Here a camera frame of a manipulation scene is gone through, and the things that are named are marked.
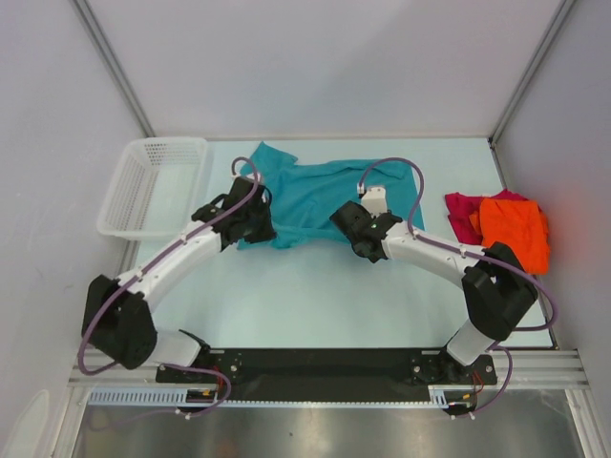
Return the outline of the teal t shirt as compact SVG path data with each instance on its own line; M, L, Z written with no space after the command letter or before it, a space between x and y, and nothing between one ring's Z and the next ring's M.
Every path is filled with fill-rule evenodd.
M242 240L238 250L264 246L285 250L317 239L348 243L329 218L347 201L359 202L358 181L377 159L332 160L314 165L301 165L299 159L263 142L250 156L271 192L271 218L277 237L256 244ZM409 164L390 161L378 165L368 173L366 184L384 186L390 210L407 219L418 195L418 179L414 179Z

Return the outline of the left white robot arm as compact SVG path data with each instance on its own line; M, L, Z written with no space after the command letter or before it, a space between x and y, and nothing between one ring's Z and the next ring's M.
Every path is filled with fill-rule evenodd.
M85 349L92 345L128 370L144 364L176 366L188 380L204 379L211 369L205 343L180 329L161 329L154 309L202 262L244 241L275 239L271 191L251 177L235 177L231 189L203 205L180 235L150 260L116 278L96 277L89 285L77 363L82 373Z

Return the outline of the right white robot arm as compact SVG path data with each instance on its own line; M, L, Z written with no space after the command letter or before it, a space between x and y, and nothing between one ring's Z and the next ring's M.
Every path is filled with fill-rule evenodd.
M376 263L400 260L449 281L464 295L468 319L445 344L442 375L462 383L474 373L474 361L493 344L506 340L537 301L538 293L510 247L451 244L427 238L390 212L376 217L349 201L329 220L359 257Z

